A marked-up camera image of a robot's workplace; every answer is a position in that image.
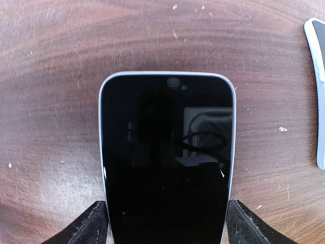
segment phone screen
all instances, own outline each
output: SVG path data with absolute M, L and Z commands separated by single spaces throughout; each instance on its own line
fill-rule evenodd
M 101 153 L 115 244 L 221 241 L 233 117 L 222 77 L 137 73 L 104 83 Z

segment white speck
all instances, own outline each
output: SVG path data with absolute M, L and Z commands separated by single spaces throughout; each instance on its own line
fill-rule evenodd
M 289 176 L 286 176 L 286 191 L 288 194 L 288 202 L 290 201 L 290 192 L 289 192 Z
M 176 40 L 178 40 L 178 35 L 176 34 L 176 32 L 173 30 L 173 36 L 176 38 Z
M 283 126 L 281 126 L 281 127 L 279 127 L 279 131 L 281 131 L 281 132 L 283 132 L 283 131 L 288 131 L 288 129 L 285 128 L 285 127 L 283 127 Z

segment wood grain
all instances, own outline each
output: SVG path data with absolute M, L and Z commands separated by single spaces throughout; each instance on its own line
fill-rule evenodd
M 40 243 L 104 199 L 98 92 L 124 70 L 227 76 L 232 198 L 299 243 L 325 242 L 311 17 L 325 19 L 322 1 L 2 0 L 0 243 Z

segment smartphone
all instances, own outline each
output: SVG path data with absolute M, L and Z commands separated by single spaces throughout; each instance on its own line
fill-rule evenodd
M 113 74 L 100 90 L 99 133 L 115 244 L 221 242 L 236 135 L 226 77 Z

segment wooden table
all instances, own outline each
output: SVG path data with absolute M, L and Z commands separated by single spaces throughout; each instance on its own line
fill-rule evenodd
M 98 92 L 125 70 L 227 76 L 238 100 L 232 198 L 297 242 L 325 242 L 303 31 L 325 19 L 322 3 L 2 0 L 0 243 L 40 243 L 104 199 Z

